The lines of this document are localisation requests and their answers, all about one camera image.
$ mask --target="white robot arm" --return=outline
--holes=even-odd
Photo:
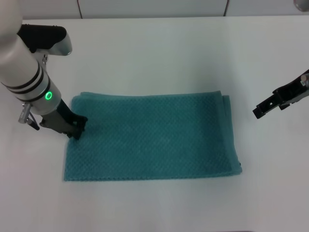
[[[54,33],[57,36],[49,41]],[[41,126],[79,139],[87,118],[70,111],[31,51],[68,55],[70,38],[62,27],[22,25],[18,1],[0,0],[0,81],[24,103],[19,122],[38,130],[38,125],[28,118],[31,111],[42,116]]]

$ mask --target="metal bracket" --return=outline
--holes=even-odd
[[[30,112],[31,105],[29,103],[23,104],[23,110],[19,116],[18,122],[21,124],[28,124],[32,128],[36,129],[37,131],[40,129],[37,122],[35,121],[33,115]]]

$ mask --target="teal towel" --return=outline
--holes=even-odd
[[[228,96],[197,93],[110,96],[81,93],[72,111],[88,122],[70,139],[64,180],[110,181],[241,173]]]

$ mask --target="black stripe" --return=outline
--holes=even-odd
[[[17,98],[17,99],[19,99],[22,102],[34,102],[34,101],[42,98],[49,91],[49,88],[50,88],[50,78],[48,77],[48,85],[47,85],[46,89],[44,90],[44,92],[41,93],[39,96],[32,98],[32,99],[29,99],[29,100],[24,100],[24,99],[20,99],[20,98]]]
[[[41,77],[39,78],[38,82],[33,85],[32,87],[26,89],[26,90],[23,90],[23,91],[12,91],[10,90],[12,93],[15,93],[15,94],[24,94],[24,93],[29,93],[31,92],[32,90],[34,90],[37,86],[39,86],[39,84],[42,82],[43,78],[44,78],[44,71],[43,71],[43,68],[41,68],[41,71],[42,71],[42,74],[41,74]]]
[[[2,82],[1,82],[1,84],[3,84],[5,87],[10,88],[10,89],[21,89],[21,88],[25,88],[25,87],[31,85],[31,84],[35,81],[35,79],[38,78],[38,76],[39,76],[39,74],[40,74],[40,67],[41,67],[41,66],[40,66],[40,64],[38,63],[38,70],[37,70],[37,73],[34,75],[34,77],[33,77],[31,80],[29,80],[27,83],[25,83],[25,84],[23,84],[23,85],[21,85],[21,86],[15,86],[15,87],[6,86],[6,85],[5,85],[4,83],[2,83]]]

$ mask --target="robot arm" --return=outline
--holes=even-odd
[[[257,119],[277,106],[284,110],[290,104],[294,104],[306,96],[309,96],[309,70],[305,71],[292,82],[274,90],[273,95],[261,102],[253,110]]]
[[[0,0],[0,81],[23,102],[19,122],[38,130],[28,118],[32,112],[42,116],[41,126],[79,139],[87,118],[71,112],[31,52],[68,55],[70,38],[62,27],[22,25],[17,0]]]

